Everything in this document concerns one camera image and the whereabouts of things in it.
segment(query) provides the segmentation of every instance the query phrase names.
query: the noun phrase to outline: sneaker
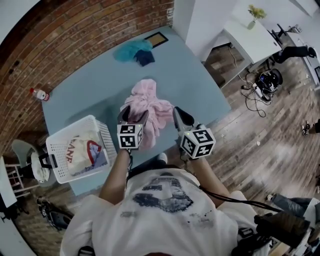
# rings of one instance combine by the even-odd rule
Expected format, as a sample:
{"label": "sneaker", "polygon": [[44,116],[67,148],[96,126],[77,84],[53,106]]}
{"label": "sneaker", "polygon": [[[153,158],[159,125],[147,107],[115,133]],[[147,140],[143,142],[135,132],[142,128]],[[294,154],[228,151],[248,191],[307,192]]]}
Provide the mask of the sneaker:
{"label": "sneaker", "polygon": [[307,129],[303,125],[301,125],[301,132],[303,136],[307,135]]}
{"label": "sneaker", "polygon": [[157,156],[156,158],[157,160],[162,160],[164,161],[166,164],[168,163],[168,157],[165,153],[161,153]]}
{"label": "sneaker", "polygon": [[305,129],[308,131],[308,130],[310,130],[310,124],[309,124],[309,122],[308,122],[308,120],[305,120]]}
{"label": "sneaker", "polygon": [[274,197],[274,195],[275,195],[275,194],[268,194],[268,195],[266,196],[266,200],[267,200],[267,201],[271,201],[272,198]]}

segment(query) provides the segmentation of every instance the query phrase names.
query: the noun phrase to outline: dark blue cloth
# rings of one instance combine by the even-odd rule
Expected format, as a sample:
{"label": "dark blue cloth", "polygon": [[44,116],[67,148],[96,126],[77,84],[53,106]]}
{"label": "dark blue cloth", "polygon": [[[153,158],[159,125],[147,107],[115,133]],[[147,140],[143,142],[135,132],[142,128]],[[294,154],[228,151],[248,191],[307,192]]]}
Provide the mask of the dark blue cloth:
{"label": "dark blue cloth", "polygon": [[138,50],[134,56],[134,59],[142,66],[155,62],[155,58],[151,51]]}

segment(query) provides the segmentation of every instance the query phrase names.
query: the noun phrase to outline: light blue table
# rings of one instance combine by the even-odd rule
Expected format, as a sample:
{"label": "light blue table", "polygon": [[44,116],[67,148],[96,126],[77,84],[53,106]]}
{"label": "light blue table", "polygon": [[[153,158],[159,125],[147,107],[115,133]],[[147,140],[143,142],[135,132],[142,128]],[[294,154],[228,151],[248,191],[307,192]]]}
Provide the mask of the light blue table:
{"label": "light blue table", "polygon": [[[107,124],[113,143],[118,149],[117,117],[120,107],[131,94],[132,87],[143,78],[156,81],[156,95],[193,115],[202,124],[221,119],[230,110],[224,95],[180,37],[169,27],[147,32],[143,39],[160,31],[169,41],[152,50],[155,62],[145,67],[136,62],[119,62],[113,57],[115,49],[96,57],[51,93],[43,102],[43,112],[50,135],[87,116],[94,115]],[[133,167],[149,160],[175,144],[177,131],[173,123],[160,131],[155,147],[137,151]],[[102,185],[109,172],[70,182],[74,194],[80,195]]]}

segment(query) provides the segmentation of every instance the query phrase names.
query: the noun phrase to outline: white t-shirt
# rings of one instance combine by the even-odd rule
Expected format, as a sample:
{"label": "white t-shirt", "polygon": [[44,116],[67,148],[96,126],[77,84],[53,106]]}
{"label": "white t-shirt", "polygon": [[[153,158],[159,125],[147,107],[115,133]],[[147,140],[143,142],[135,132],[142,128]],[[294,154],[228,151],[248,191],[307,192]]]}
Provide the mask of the white t-shirt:
{"label": "white t-shirt", "polygon": [[[89,195],[64,234],[61,255],[77,256],[87,245],[96,256],[231,255],[239,228],[256,231],[255,212],[230,202],[218,210],[198,186],[185,170],[159,169],[131,178],[117,205]],[[268,251],[266,245],[255,255]]]}

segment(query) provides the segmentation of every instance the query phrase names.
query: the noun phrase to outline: laundry basket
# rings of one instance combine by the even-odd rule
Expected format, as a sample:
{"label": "laundry basket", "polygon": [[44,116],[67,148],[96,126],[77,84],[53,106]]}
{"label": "laundry basket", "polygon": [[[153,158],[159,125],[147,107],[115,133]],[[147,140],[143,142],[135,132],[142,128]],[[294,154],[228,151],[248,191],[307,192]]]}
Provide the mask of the laundry basket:
{"label": "laundry basket", "polygon": [[[97,132],[100,139],[99,144],[103,148],[102,152],[105,154],[107,165],[72,176],[69,173],[66,158],[68,144],[74,136],[89,131]],[[46,148],[54,175],[60,184],[82,179],[100,172],[107,172],[112,167],[117,156],[107,125],[96,120],[93,115],[88,115],[48,137],[46,139]]]}

